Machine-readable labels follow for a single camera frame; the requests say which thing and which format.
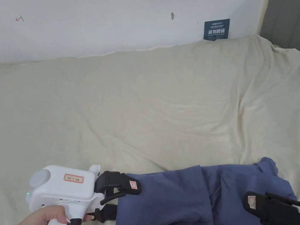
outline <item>round knob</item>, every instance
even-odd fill
[[[29,185],[33,188],[42,186],[50,179],[51,173],[47,169],[41,169],[30,178]]]

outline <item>fingernail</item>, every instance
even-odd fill
[[[95,217],[93,215],[88,216],[88,220],[93,220]]]
[[[68,218],[68,217],[66,217],[66,220],[68,221],[68,223],[71,223],[71,220],[69,220],[69,218]]]

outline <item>sign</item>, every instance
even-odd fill
[[[132,189],[137,189],[137,183],[135,181],[129,181]]]
[[[207,21],[204,23],[204,40],[227,39],[230,19]]]
[[[65,181],[71,181],[75,183],[83,183],[84,178],[81,176],[76,176],[76,175],[71,175],[71,174],[65,174],[64,175],[64,180]]]

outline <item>white label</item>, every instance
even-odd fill
[[[132,189],[137,189],[137,183],[135,181],[129,181]]]
[[[71,174],[65,174],[64,176],[65,181],[75,182],[75,183],[83,183],[84,178],[81,176],[71,175]]]
[[[256,209],[255,195],[248,196],[248,204],[251,209]]]

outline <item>white medical device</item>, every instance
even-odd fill
[[[115,220],[117,206],[106,203],[126,194],[141,193],[138,180],[124,173],[105,171],[92,165],[88,171],[62,166],[47,166],[30,179],[33,188],[26,195],[31,212],[51,205],[64,206],[70,225],[80,225],[85,214],[95,216],[102,223]],[[56,219],[48,225],[61,225]]]

